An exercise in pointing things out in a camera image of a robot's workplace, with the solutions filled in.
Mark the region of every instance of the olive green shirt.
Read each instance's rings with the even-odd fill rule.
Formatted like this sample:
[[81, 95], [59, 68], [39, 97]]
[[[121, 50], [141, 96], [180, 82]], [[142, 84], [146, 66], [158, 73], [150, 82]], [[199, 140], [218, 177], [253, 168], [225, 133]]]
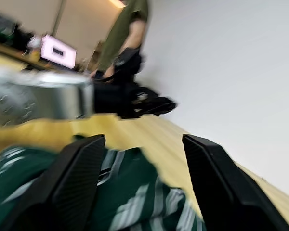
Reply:
[[99, 71], [106, 71], [118, 55], [126, 38], [129, 36], [130, 24], [135, 18], [148, 20], [147, 0], [128, 0], [127, 6], [122, 10], [115, 24], [111, 28], [104, 43], [100, 58]]

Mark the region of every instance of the green striped cloth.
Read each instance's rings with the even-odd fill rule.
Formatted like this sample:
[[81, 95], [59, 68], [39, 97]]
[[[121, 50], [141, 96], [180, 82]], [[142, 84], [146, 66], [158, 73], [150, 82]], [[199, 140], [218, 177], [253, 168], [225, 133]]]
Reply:
[[[0, 154], [0, 223], [54, 159], [35, 148]], [[90, 219], [92, 231], [206, 230], [184, 192], [163, 183], [139, 148], [105, 150]]]

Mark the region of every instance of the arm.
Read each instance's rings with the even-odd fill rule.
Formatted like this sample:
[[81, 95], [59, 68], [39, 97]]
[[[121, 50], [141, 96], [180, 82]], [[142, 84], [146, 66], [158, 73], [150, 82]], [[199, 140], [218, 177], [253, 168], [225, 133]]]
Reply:
[[[123, 46], [121, 47], [119, 54], [121, 54], [126, 48], [133, 48], [133, 49], [138, 48], [143, 41], [145, 31], [146, 31], [145, 21], [141, 19], [133, 21], [130, 24], [130, 34], [126, 38]], [[112, 76], [114, 71], [115, 71], [114, 67], [113, 65], [111, 65], [105, 72], [104, 77], [107, 78]]]

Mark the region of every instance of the monitor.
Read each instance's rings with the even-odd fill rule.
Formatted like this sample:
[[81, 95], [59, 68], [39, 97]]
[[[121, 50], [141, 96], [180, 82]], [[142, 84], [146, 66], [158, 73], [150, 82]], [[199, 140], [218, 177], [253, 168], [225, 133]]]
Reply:
[[16, 28], [16, 21], [0, 13], [0, 34], [11, 36]]
[[42, 38], [41, 58], [65, 66], [74, 68], [76, 62], [76, 49], [63, 43], [50, 35]]

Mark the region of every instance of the hand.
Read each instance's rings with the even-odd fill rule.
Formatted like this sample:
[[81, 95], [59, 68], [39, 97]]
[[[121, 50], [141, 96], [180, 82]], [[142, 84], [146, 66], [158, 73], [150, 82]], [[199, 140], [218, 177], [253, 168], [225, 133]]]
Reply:
[[97, 69], [90, 74], [90, 78], [94, 78], [96, 75]]
[[115, 68], [113, 65], [111, 65], [105, 72], [103, 78], [111, 77], [115, 73]]

